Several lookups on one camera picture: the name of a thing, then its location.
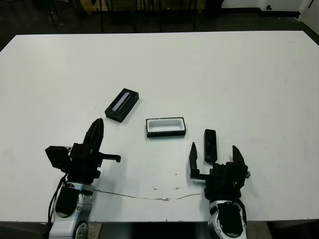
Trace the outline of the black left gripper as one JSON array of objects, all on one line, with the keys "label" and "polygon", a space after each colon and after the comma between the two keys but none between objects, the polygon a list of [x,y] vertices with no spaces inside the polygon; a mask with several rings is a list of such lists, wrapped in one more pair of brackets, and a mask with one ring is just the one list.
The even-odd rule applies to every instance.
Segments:
[{"label": "black left gripper", "polygon": [[104,123],[96,119],[85,134],[82,144],[74,143],[70,152],[71,164],[67,179],[70,182],[92,184],[100,177],[98,170],[103,160],[121,162],[121,156],[101,153],[100,147],[104,136]]}]

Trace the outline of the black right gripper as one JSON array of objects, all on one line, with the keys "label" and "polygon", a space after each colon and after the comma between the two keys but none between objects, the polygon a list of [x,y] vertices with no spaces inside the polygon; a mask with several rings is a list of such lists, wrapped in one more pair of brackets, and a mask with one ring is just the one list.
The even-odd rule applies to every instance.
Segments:
[{"label": "black right gripper", "polygon": [[205,180],[204,196],[209,201],[236,201],[241,198],[241,188],[248,175],[248,166],[240,150],[232,146],[233,162],[214,163],[210,174],[201,174],[197,168],[197,149],[193,142],[189,154],[190,178]]}]

